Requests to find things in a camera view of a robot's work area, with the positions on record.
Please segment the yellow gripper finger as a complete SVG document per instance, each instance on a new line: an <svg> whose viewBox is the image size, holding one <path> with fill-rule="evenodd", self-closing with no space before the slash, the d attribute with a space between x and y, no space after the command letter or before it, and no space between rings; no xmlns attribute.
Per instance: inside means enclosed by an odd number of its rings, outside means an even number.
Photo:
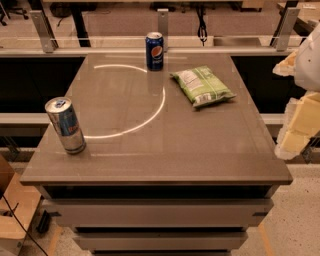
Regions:
<svg viewBox="0 0 320 256"><path fill-rule="evenodd" d="M284 60L275 65L272 72L279 76L293 76L295 74L295 59L297 52L290 53Z"/></svg>
<svg viewBox="0 0 320 256"><path fill-rule="evenodd" d="M320 93L307 92L300 99L291 98L277 136L275 155L283 160L295 158L319 131Z"/></svg>

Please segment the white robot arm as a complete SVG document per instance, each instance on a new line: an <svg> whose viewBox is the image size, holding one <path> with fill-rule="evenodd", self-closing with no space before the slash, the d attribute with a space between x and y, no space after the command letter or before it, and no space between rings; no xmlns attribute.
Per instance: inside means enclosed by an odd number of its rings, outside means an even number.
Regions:
<svg viewBox="0 0 320 256"><path fill-rule="evenodd" d="M279 76L293 76L297 86L306 90L300 99L286 105L275 154L283 160L298 156L320 131L320 24L299 46L273 68Z"/></svg>

